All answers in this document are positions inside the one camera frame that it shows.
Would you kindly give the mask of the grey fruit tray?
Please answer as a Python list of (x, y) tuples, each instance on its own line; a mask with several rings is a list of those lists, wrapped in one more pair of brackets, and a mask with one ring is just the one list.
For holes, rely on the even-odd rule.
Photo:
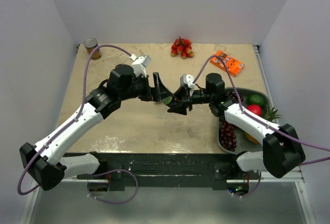
[[(255, 90), (251, 90), (251, 89), (245, 89), (245, 88), (237, 88), (237, 91), (240, 95), (240, 97), (243, 98), (243, 102), (242, 105), (244, 107), (247, 107), (249, 105), (248, 102), (248, 97), (250, 95), (259, 95), (265, 102), (265, 106), (261, 108), (262, 112), (266, 112), (267, 107), (271, 107), (271, 103), (270, 100), (268, 98), (267, 95), (265, 95), (262, 92), (259, 91), (255, 91)], [(248, 140), (245, 137), (244, 131), (240, 128), (237, 128), (236, 126), (233, 126), (233, 134), (236, 136), (235, 141), (236, 143), (236, 147), (234, 148), (234, 151), (232, 151), (232, 149), (226, 149), (228, 148), (228, 146), (223, 147), (222, 145), (224, 143), (221, 143), (221, 138), (224, 138), (224, 136), (222, 136), (222, 132), (221, 132), (221, 127), (224, 124), (224, 119), (223, 118), (219, 118), (218, 120), (218, 137), (217, 137), (217, 142), (219, 147), (227, 152), (227, 153), (231, 153), (231, 154), (239, 154), (243, 151), (249, 151), (249, 152), (258, 152), (258, 151), (262, 151), (262, 145), (261, 144), (255, 144), (253, 142), (251, 142), (250, 140)]]

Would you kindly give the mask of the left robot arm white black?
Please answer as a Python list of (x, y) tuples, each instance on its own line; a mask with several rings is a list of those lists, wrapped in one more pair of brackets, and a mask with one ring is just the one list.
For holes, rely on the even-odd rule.
[(109, 78), (84, 97), (78, 110), (53, 133), (35, 145), (25, 143), (20, 147), (23, 174), (29, 174), (45, 191), (54, 188), (69, 170), (69, 166), (61, 162), (66, 151), (88, 130), (119, 109), (122, 101), (139, 98), (161, 102), (172, 96), (158, 73), (153, 73), (153, 79), (151, 87), (148, 76), (135, 74), (130, 65), (117, 65)]

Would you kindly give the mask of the green bottle lid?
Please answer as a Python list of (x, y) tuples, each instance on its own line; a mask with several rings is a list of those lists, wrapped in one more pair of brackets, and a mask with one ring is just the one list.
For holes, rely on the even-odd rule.
[(171, 101), (172, 101), (172, 96), (163, 99), (161, 103), (163, 103), (164, 105), (169, 105)]

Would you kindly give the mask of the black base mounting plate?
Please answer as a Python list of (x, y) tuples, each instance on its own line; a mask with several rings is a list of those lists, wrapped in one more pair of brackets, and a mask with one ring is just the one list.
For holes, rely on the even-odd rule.
[(80, 174), (79, 180), (103, 181), (111, 191), (126, 187), (204, 187), (226, 190), (229, 180), (246, 175), (234, 165), (232, 154), (97, 153), (95, 173)]

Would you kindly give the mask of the red toy apple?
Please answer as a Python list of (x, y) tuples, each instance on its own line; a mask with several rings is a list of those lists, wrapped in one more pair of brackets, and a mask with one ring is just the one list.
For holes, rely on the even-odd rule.
[(257, 116), (261, 116), (262, 115), (262, 108), (259, 105), (252, 104), (252, 105), (247, 106), (247, 109), (250, 112), (252, 112), (255, 115), (257, 115)]

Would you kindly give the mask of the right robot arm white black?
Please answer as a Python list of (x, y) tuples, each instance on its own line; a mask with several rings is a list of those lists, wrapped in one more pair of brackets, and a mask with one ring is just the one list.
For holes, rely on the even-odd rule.
[(252, 170), (268, 171), (281, 178), (305, 161), (305, 153), (296, 142), (298, 135), (291, 125), (267, 121), (228, 98), (220, 74), (208, 74), (205, 88), (201, 90), (194, 90), (192, 78), (183, 75), (179, 89), (163, 101), (168, 112), (186, 115), (193, 105), (208, 104), (214, 116), (239, 127), (262, 145), (262, 151), (244, 151), (235, 156), (235, 162), (229, 167), (233, 178), (242, 179)]

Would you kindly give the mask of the tin can fruit label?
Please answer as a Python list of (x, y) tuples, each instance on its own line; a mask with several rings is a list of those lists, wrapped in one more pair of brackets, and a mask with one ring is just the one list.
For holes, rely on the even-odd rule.
[[(91, 54), (91, 52), (96, 48), (98, 47), (98, 42), (95, 38), (87, 38), (85, 41), (84, 41), (84, 47), (85, 49), (87, 50), (88, 54)], [(96, 50), (92, 56), (91, 56), (91, 59), (93, 60), (97, 60), (99, 59), (100, 57), (102, 56), (102, 53), (101, 53), (101, 50), (98, 49)]]

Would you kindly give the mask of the toy pineapple orange yellow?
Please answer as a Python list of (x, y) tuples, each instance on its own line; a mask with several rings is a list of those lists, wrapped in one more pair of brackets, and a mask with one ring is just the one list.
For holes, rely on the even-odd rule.
[[(269, 105), (265, 106), (265, 109), (261, 112), (261, 117), (270, 122), (274, 122), (276, 119), (281, 118), (281, 115), (277, 113), (278, 109), (274, 107), (270, 108)], [(253, 144), (259, 144), (259, 142), (250, 134), (244, 132), (245, 137)]]

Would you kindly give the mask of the green lidded pill bottle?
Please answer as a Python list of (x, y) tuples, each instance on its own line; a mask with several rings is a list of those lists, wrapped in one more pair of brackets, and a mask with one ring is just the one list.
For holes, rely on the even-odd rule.
[(169, 96), (161, 101), (162, 104), (166, 105), (167, 107), (171, 108), (178, 104), (178, 99), (175, 96)]

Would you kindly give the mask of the orange cardboard box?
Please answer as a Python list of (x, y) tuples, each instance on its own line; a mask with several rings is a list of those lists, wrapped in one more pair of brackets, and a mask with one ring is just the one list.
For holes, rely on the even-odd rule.
[[(221, 50), (214, 53), (214, 55), (219, 56), (224, 61), (230, 75), (233, 77), (236, 77), (245, 66), (244, 63), (242, 63), (241, 61), (237, 60), (236, 58), (228, 55), (227, 53), (225, 53)], [(223, 71), (226, 71), (223, 63), (221, 62), (221, 60), (219, 58), (213, 57), (210, 60), (210, 63), (213, 64), (214, 66), (222, 69)]]

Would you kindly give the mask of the red toy fruit bunch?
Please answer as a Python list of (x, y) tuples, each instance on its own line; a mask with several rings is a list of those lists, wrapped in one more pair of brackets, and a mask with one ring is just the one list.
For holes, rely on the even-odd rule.
[(192, 42), (189, 39), (179, 37), (171, 46), (170, 55), (172, 57), (180, 56), (182, 59), (193, 58)]

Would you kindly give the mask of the dark red toy grapes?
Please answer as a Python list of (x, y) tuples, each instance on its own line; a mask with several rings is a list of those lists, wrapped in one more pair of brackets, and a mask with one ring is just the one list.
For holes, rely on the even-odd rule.
[[(234, 103), (238, 103), (238, 99), (243, 100), (243, 97), (238, 98), (237, 94), (232, 92), (226, 92), (227, 100), (231, 100)], [(237, 136), (235, 135), (235, 125), (220, 119), (219, 125), (219, 142), (220, 145), (231, 152), (235, 152), (237, 147)]]

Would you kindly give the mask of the green toy avocado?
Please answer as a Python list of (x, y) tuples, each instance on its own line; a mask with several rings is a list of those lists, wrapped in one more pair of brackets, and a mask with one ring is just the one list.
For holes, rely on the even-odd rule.
[(250, 105), (258, 105), (261, 108), (266, 105), (266, 101), (264, 100), (264, 98), (258, 94), (250, 95), (247, 100)]

